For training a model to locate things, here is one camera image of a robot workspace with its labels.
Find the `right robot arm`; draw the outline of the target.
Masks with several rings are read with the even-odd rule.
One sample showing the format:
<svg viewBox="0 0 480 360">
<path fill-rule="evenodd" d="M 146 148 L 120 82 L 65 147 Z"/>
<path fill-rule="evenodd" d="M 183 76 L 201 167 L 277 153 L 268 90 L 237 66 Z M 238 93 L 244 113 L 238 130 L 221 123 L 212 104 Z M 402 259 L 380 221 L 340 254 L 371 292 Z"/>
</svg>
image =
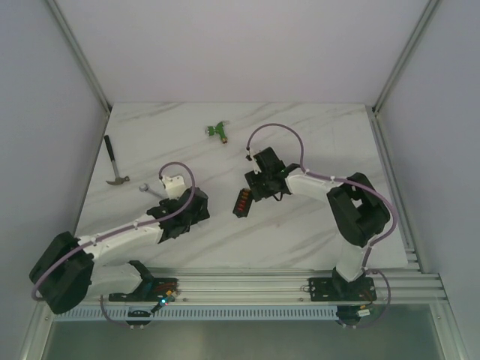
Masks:
<svg viewBox="0 0 480 360">
<path fill-rule="evenodd" d="M 331 287 L 338 298 L 351 298 L 367 280 L 371 245 L 391 219 L 368 178 L 357 172 L 344 181 L 321 179 L 303 171 L 298 163 L 285 165 L 271 147 L 256 154 L 248 151 L 247 159 L 253 170 L 244 175 L 248 189 L 238 198 L 235 215 L 247 216 L 253 201 L 270 197 L 281 201 L 285 195 L 327 203 L 344 239 L 331 273 Z"/>
</svg>

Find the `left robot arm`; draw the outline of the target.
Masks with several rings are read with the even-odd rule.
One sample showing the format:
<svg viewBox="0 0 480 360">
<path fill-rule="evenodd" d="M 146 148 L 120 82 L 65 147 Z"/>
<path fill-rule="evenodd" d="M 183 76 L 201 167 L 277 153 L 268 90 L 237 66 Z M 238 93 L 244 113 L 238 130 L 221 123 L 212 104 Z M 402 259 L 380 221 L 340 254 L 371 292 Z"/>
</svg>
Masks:
<svg viewBox="0 0 480 360">
<path fill-rule="evenodd" d="M 163 199 L 136 220 L 96 235 L 58 234 L 29 273 L 34 294 L 54 314 L 86 299 L 159 302 L 164 305 L 175 280 L 155 277 L 136 252 L 188 233 L 209 219 L 208 196 L 188 188 L 178 199 Z"/>
</svg>

